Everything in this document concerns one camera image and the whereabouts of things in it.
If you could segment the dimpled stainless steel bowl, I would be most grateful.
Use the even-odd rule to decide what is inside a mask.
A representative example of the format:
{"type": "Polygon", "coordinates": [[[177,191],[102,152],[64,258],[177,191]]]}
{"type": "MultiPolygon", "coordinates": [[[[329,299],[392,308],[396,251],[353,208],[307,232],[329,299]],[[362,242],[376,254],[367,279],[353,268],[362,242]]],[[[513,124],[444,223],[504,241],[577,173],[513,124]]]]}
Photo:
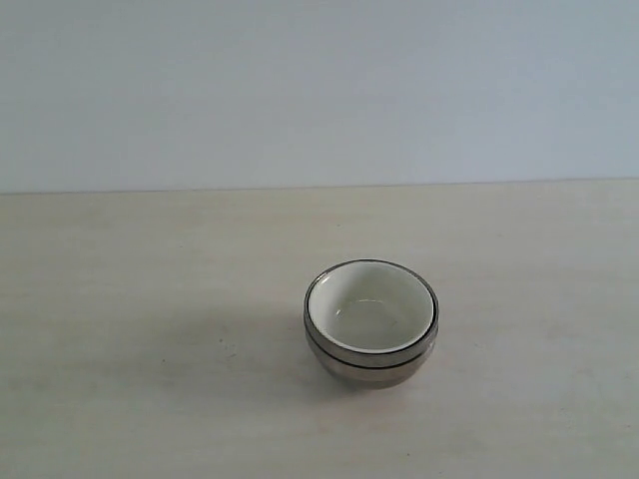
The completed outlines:
{"type": "Polygon", "coordinates": [[[310,349],[319,364],[335,379],[360,389],[386,389],[411,378],[422,364],[430,357],[435,349],[435,343],[426,351],[408,362],[382,368],[367,368],[348,364],[330,356],[314,342],[309,343],[310,349]]]}

